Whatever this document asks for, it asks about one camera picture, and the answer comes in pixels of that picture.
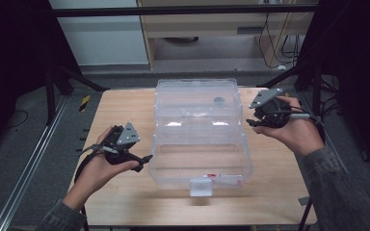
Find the electronic device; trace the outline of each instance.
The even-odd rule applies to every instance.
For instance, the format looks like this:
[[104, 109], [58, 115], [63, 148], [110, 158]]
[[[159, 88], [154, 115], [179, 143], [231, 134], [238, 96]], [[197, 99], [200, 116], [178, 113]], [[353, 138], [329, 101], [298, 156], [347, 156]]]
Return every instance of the electronic device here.
[[92, 150], [92, 153], [88, 155], [77, 168], [74, 181], [77, 180], [80, 173], [83, 171], [83, 168], [89, 163], [89, 161], [99, 154], [104, 154], [110, 165], [118, 165], [127, 161], [137, 161], [139, 165], [132, 168], [132, 170], [140, 172], [144, 168], [144, 164], [148, 163], [152, 158], [152, 155], [140, 158], [129, 152], [129, 149], [140, 140], [140, 136], [137, 134], [137, 131], [130, 122], [127, 122], [125, 128], [122, 125], [113, 126], [112, 130], [101, 143], [93, 144], [83, 150], [81, 154], [90, 149]]
[[130, 153], [129, 148], [138, 141], [140, 141], [140, 137], [130, 122], [125, 125], [125, 128], [122, 125], [114, 126], [102, 144], [106, 160], [111, 165], [117, 165], [127, 161], [137, 161], [139, 165], [132, 170], [141, 171], [144, 164], [148, 163], [152, 158], [152, 155], [140, 158]]
[[303, 110], [293, 111], [285, 101], [276, 98], [282, 93], [282, 89], [261, 90], [249, 105], [250, 109], [255, 109], [253, 115], [258, 120], [246, 119], [246, 122], [252, 127], [281, 128], [287, 124], [290, 117], [310, 117], [310, 114]]

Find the transparent container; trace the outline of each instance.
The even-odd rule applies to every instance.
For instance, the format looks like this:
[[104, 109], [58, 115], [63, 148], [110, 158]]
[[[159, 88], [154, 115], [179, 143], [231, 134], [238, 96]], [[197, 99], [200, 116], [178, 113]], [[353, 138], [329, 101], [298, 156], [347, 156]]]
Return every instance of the transparent container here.
[[251, 177], [235, 79], [160, 80], [148, 172], [161, 189], [209, 196]]

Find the white cabinet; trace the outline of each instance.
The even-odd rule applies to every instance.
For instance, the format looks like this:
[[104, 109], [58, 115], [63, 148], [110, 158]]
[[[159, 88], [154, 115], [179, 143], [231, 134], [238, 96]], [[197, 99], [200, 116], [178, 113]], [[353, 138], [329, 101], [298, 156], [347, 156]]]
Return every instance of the white cabinet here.
[[[53, 9], [137, 7], [135, 0], [49, 0]], [[148, 64], [138, 16], [58, 18], [80, 66]]]

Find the wrist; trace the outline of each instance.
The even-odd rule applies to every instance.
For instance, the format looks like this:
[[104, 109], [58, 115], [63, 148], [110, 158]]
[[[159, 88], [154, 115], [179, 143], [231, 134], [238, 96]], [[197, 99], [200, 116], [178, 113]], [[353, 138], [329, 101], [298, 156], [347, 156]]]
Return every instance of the wrist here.
[[324, 147], [325, 145], [322, 142], [307, 143], [307, 145], [302, 148], [299, 154], [302, 156], [307, 156], [315, 151], [323, 149]]
[[74, 185], [63, 199], [63, 203], [74, 211], [81, 211], [86, 201], [89, 199], [88, 192], [79, 191], [78, 187]]

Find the gray floor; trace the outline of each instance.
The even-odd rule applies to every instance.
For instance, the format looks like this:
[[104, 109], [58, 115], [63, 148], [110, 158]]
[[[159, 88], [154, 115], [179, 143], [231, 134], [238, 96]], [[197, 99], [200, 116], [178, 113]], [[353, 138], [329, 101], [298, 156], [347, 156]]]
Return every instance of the gray floor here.
[[[121, 71], [101, 74], [90, 72], [86, 76], [101, 86], [113, 89], [153, 88], [163, 78], [234, 77], [240, 86], [255, 86], [278, 76], [281, 71], [266, 66], [252, 37], [199, 38], [199, 41], [192, 43], [160, 39], [152, 70], [130, 69], [125, 66]], [[292, 78], [281, 84], [289, 86], [293, 81]], [[11, 218], [11, 226], [33, 227], [56, 199], [62, 198], [67, 192], [77, 165], [77, 153], [84, 145], [101, 97], [101, 92], [78, 82], [71, 82], [75, 88], [74, 94], [66, 98], [65, 111], [59, 125]], [[57, 102], [60, 102], [63, 96], [58, 93], [56, 95]], [[86, 95], [90, 95], [91, 99], [86, 110], [79, 112], [80, 103]], [[43, 133], [47, 113], [45, 100], [44, 89], [21, 96], [17, 100], [18, 111], [8, 123], [9, 127], [14, 127], [8, 128], [0, 139], [0, 212]], [[370, 164], [354, 155], [359, 152], [359, 147], [348, 132], [345, 121], [340, 116], [331, 114], [326, 120], [326, 128], [333, 141], [331, 145], [337, 149], [343, 165], [370, 193]], [[297, 225], [269, 224], [254, 228], [297, 230]], [[317, 230], [317, 225], [312, 225], [310, 230]]]

